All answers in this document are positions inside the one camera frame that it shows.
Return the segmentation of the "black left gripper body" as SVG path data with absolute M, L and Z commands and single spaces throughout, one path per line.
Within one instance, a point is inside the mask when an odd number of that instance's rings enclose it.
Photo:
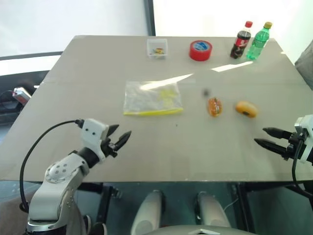
M 101 141 L 101 150 L 105 157 L 112 156 L 113 158 L 117 157 L 117 146 L 119 145 L 119 141 L 116 143 L 111 142 L 110 136 L 106 135 L 105 139 Z

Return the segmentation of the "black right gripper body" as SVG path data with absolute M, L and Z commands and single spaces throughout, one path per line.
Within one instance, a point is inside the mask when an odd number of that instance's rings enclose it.
M 286 147 L 286 152 L 282 154 L 284 160 L 294 159 L 296 149 L 299 146 L 300 137 L 296 132 L 284 132 L 282 137 L 288 140 L 289 145 Z

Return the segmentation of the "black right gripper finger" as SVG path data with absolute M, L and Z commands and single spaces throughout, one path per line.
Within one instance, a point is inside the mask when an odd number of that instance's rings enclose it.
M 259 139 L 259 138 L 255 138 L 254 140 L 258 145 L 260 145 L 261 147 L 263 147 L 263 148 L 265 148 L 271 152 L 277 153 L 279 155 L 286 154 L 286 148 L 285 147 L 277 145 L 276 143 L 274 143 L 272 141 L 269 141 L 266 139 Z
M 292 136 L 292 132 L 288 132 L 275 127 L 265 127 L 262 130 L 265 131 L 268 135 L 277 139 L 288 140 Z

